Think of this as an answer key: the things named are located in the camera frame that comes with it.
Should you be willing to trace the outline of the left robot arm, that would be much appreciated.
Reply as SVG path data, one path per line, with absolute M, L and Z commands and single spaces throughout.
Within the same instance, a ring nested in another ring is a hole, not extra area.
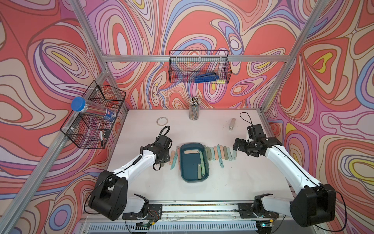
M 123 214 L 144 218 L 149 214 L 149 200 L 142 195 L 129 195 L 131 182 L 147 168 L 156 169 L 170 161 L 169 150 L 172 140 L 159 135 L 155 142 L 140 148 L 140 154 L 129 163 L 114 170 L 104 170 L 97 178 L 94 189 L 88 199 L 88 207 L 115 221 Z

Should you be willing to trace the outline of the light blue ceramic fruit knife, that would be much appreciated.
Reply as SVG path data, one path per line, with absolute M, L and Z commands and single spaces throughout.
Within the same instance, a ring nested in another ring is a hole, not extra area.
M 172 163 L 171 163 L 171 167 L 170 167 L 171 170 L 172 170 L 172 169 L 175 167 L 175 165 L 176 165 L 177 157 L 178 157 L 178 155 L 177 155 L 177 151 L 172 151 Z

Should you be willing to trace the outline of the pink folding knife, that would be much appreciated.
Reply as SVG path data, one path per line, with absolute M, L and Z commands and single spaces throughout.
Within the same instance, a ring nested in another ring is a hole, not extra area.
M 175 156 L 175 151 L 171 151 L 169 165 L 172 165 L 172 162 L 174 160 L 174 156 Z
M 214 150 L 214 158 L 215 158 L 216 160 L 218 160 L 218 159 L 219 159 L 219 155 L 218 155 L 217 147 L 214 146 L 214 147 L 213 147 L 213 150 Z
M 184 151 L 184 154 L 198 154 L 199 153 L 199 150 L 186 150 Z
M 224 160 L 225 159 L 225 149 L 222 145 L 220 145 L 220 151 L 221 151 L 221 158 Z

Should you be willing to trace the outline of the pink ceramic fruit knife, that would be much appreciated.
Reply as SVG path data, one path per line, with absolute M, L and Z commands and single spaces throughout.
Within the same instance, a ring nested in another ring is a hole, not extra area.
M 176 153 L 177 153 L 177 163 L 178 163 L 178 166 L 180 167 L 180 146 L 177 146 Z

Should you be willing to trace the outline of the pale green fruit knife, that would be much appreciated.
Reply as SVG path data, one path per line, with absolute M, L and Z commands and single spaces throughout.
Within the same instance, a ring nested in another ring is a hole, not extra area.
M 201 151 L 199 151 L 199 154 L 200 154 L 200 160 L 201 160 L 201 167 L 202 167 L 202 170 L 204 170 L 205 169 L 204 156 Z

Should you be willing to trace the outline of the light green ceramic fruit knife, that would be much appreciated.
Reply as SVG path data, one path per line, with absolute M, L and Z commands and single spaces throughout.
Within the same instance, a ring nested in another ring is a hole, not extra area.
M 204 154 L 205 154 L 205 157 L 206 157 L 206 159 L 208 160 L 208 152 L 207 152 L 206 145 L 203 145 L 203 146 L 204 146 Z

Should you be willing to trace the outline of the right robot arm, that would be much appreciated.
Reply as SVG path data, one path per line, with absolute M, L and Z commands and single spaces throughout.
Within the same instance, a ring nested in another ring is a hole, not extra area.
M 257 216 L 275 212 L 292 217 L 301 227 L 309 227 L 335 219 L 336 190 L 322 184 L 298 164 L 276 137 L 267 137 L 260 124 L 247 128 L 248 139 L 236 138 L 233 151 L 248 156 L 264 156 L 283 174 L 296 196 L 284 199 L 273 194 L 257 195 L 252 211 Z

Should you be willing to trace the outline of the olive green folding knife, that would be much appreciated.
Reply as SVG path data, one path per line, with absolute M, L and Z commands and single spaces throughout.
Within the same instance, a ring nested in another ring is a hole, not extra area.
M 208 146 L 206 147 L 206 154 L 207 154 L 207 159 L 212 160 L 211 149 Z

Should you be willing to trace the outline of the light blue sheathed knife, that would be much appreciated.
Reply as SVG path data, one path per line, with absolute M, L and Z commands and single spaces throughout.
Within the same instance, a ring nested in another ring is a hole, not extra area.
M 229 161 L 232 161 L 233 157 L 232 157 L 232 154 L 231 154 L 231 149 L 229 147 L 227 148 L 227 154 L 228 154 Z

